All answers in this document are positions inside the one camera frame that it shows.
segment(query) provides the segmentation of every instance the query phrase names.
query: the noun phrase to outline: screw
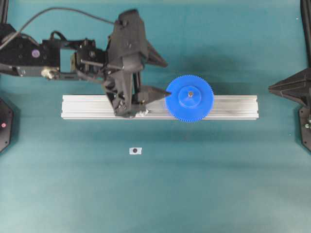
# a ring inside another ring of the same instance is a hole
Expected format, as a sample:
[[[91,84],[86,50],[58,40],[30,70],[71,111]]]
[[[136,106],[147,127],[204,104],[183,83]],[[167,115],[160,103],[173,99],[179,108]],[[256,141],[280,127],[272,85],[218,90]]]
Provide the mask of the screw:
[[[95,53],[94,51],[90,51],[90,52],[89,52],[89,56],[93,58],[93,57],[96,56],[96,53]]]
[[[39,50],[32,50],[31,55],[34,58],[38,58],[40,56],[40,51]]]

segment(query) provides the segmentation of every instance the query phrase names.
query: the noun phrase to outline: teal table surface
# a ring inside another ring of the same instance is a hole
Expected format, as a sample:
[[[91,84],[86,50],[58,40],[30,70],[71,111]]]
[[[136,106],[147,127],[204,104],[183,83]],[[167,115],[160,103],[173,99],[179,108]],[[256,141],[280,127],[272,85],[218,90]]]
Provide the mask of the teal table surface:
[[[1,233],[309,233],[311,153],[298,104],[268,86],[307,67],[299,0],[11,0],[16,29],[51,6],[115,20],[137,8],[148,40],[169,63],[143,82],[166,88],[196,74],[218,95],[258,95],[256,121],[63,120],[63,94],[97,84],[1,75],[15,110],[0,155]],[[112,26],[63,11],[26,30],[59,30],[104,49]],[[72,51],[62,52],[68,71]],[[129,155],[142,147],[142,155]]]

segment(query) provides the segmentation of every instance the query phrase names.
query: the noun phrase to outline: blue gear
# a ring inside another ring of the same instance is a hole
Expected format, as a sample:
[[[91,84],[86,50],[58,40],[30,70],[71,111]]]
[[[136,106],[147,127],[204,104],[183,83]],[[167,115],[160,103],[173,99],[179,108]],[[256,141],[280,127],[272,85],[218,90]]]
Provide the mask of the blue gear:
[[[174,79],[166,91],[166,107],[177,119],[195,122],[205,118],[214,103],[214,93],[210,85],[195,75],[182,75]]]

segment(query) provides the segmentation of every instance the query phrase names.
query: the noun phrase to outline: black corner bracket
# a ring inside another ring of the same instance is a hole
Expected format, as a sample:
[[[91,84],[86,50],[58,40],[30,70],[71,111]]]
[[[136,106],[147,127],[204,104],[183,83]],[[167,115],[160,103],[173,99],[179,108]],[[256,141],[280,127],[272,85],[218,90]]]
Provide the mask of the black corner bracket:
[[[0,152],[10,144],[12,123],[13,111],[0,99]]]

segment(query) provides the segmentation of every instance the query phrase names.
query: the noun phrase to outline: silver metal rail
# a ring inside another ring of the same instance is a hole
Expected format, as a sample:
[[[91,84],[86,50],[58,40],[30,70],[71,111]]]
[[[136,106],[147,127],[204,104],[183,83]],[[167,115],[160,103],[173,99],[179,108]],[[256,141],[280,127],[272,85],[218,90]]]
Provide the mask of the silver metal rail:
[[[165,106],[165,100],[154,101],[147,105],[148,113],[137,114],[133,119],[175,119]],[[106,95],[63,95],[63,119],[126,119],[114,116]],[[208,119],[259,118],[257,96],[215,96],[214,106]]]

